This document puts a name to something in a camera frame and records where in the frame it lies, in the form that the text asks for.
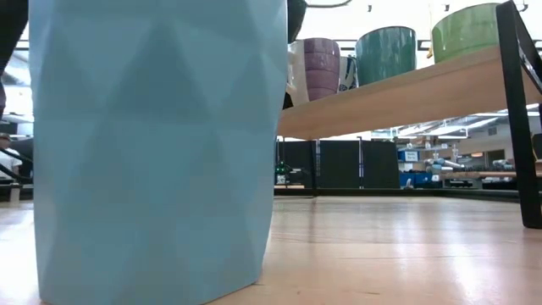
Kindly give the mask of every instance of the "purple vase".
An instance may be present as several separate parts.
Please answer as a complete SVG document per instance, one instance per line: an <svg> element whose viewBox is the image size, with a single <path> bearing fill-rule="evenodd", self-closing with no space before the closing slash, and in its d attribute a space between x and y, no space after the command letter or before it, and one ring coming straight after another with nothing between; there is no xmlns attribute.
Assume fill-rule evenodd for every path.
<svg viewBox="0 0 542 305"><path fill-rule="evenodd" d="M304 40L305 73L309 101L333 94L339 89L340 48L325 38Z"/></svg>

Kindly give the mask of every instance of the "black metal shelf frame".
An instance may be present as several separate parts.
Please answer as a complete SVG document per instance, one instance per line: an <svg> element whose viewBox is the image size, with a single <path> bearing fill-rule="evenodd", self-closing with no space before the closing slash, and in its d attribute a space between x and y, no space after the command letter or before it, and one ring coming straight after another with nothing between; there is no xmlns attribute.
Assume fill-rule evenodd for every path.
<svg viewBox="0 0 542 305"><path fill-rule="evenodd" d="M542 93L542 81L540 81L542 58L513 1L498 5L496 16L523 225L531 229L542 229L542 210L533 143L528 124L527 101L523 90L523 70L525 70L530 80Z"/></svg>

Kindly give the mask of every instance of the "shelf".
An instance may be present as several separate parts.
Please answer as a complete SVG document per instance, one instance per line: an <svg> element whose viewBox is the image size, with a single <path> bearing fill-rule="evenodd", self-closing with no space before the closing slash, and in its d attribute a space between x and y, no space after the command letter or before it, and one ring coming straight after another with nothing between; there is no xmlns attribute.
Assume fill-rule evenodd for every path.
<svg viewBox="0 0 542 305"><path fill-rule="evenodd" d="M542 95L523 71L528 103ZM460 58L282 111L279 135L312 140L506 109L501 53Z"/></svg>
<svg viewBox="0 0 542 305"><path fill-rule="evenodd" d="M537 177L542 178L542 172L537 171L536 172ZM442 179L483 179L486 177L500 177L500 178L516 178L517 174L514 171L506 172L456 172L456 173L444 173L440 174L440 178Z"/></svg>

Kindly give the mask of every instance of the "teal vase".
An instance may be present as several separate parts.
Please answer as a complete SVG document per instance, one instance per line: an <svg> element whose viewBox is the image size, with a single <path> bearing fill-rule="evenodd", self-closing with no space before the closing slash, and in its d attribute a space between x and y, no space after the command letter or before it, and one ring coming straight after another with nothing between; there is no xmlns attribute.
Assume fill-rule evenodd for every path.
<svg viewBox="0 0 542 305"><path fill-rule="evenodd" d="M40 298L194 305L256 282L286 1L30 0L30 16Z"/></svg>
<svg viewBox="0 0 542 305"><path fill-rule="evenodd" d="M499 43L498 3L486 3L464 8L450 14L432 31L434 62L476 52Z"/></svg>
<svg viewBox="0 0 542 305"><path fill-rule="evenodd" d="M416 69L416 32L404 26L373 30L356 43L357 81L367 85Z"/></svg>

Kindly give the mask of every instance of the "ceramic pot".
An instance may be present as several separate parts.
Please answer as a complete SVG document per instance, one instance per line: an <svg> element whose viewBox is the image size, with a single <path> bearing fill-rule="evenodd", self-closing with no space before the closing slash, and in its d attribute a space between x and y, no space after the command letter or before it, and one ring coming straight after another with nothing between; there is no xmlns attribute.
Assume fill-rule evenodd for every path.
<svg viewBox="0 0 542 305"><path fill-rule="evenodd" d="M340 48L337 42L311 38L290 45L290 73L286 91L294 106L337 93Z"/></svg>
<svg viewBox="0 0 542 305"><path fill-rule="evenodd" d="M405 26L373 30L356 43L357 83L367 85L416 69L416 32Z"/></svg>
<svg viewBox="0 0 542 305"><path fill-rule="evenodd" d="M432 31L434 62L498 45L497 5L486 3L464 8L439 21Z"/></svg>
<svg viewBox="0 0 542 305"><path fill-rule="evenodd" d="M257 281L286 2L59 4L30 0L41 299L202 304Z"/></svg>
<svg viewBox="0 0 542 305"><path fill-rule="evenodd" d="M357 88L356 58L343 56L340 58L339 92Z"/></svg>

